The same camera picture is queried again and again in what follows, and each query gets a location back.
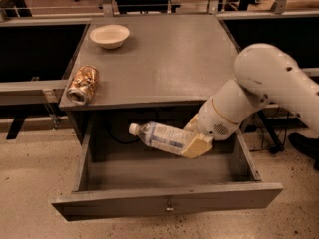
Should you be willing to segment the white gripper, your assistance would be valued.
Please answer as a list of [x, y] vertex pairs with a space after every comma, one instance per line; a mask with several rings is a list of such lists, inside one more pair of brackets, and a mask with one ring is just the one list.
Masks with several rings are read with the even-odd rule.
[[232, 123], [219, 114], [210, 97], [184, 127], [188, 131], [200, 131], [185, 146], [182, 156], [186, 158], [197, 158], [212, 149], [213, 140], [227, 140], [239, 129], [238, 123]]

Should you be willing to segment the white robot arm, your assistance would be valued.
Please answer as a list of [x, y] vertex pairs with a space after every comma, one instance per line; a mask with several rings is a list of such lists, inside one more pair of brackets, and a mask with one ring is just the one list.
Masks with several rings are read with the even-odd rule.
[[269, 44], [253, 44], [237, 55], [234, 71], [235, 77], [209, 97], [185, 127], [192, 136], [182, 156], [207, 153], [215, 140], [228, 139], [271, 102], [319, 132], [319, 84], [288, 54]]

